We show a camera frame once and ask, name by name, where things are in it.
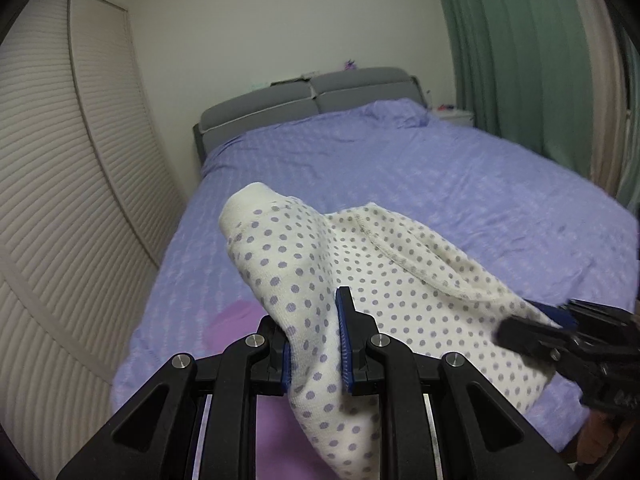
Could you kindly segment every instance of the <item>polka dot garment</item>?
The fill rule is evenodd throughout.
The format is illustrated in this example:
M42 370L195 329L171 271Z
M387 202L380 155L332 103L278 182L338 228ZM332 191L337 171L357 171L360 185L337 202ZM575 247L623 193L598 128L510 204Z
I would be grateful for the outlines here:
M414 352L464 354L524 412L552 375L492 343L504 317L552 322L424 225L373 203L322 215L254 183L220 216L228 254L291 344L289 400L316 451L341 478L379 476L377 397L340 378L336 288Z

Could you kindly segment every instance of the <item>white nightstand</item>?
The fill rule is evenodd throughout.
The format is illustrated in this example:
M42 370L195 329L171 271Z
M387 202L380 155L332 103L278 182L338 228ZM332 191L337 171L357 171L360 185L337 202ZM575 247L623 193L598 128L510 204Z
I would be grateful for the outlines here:
M448 123L455 124L456 126L473 126L474 125L474 113L467 112L466 110L431 110L437 118L447 121Z

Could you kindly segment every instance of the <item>gray headboard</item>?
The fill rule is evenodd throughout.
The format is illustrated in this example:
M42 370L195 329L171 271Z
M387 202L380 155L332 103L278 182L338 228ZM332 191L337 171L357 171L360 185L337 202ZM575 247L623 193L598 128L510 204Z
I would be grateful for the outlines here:
M202 164L215 147L249 130L405 97L425 105L418 80L400 68L333 72L276 84L215 105L202 114L193 135Z

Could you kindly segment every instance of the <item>bed sheet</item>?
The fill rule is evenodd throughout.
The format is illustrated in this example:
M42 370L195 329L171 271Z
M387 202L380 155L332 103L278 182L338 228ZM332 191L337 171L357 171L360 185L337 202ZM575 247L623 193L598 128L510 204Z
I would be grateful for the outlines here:
M375 202L439 232L521 297L633 309L638 222L577 174L410 100L248 132L212 152L171 241L130 353L119 408L172 354L207 355L206 327L251 290L226 255L226 199L260 181L321 213ZM580 428L579 390L556 376L527 418L560 449Z

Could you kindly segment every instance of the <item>screw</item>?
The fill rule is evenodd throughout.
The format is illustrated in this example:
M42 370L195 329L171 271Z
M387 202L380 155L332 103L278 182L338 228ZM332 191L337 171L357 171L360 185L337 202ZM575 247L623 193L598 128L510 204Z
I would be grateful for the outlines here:
M186 368L190 362L191 358L187 354L174 355L174 358L171 359L171 364L174 368Z
M260 334L251 334L246 337L244 342L251 348L258 348L258 346L264 345L264 338Z
M371 336L371 344L377 347L385 347L389 343L391 343L391 339L389 339L388 335L385 334L376 334Z
M458 352L448 353L447 355L445 355L444 360L447 362L447 364L455 368L462 366L466 361L465 357Z

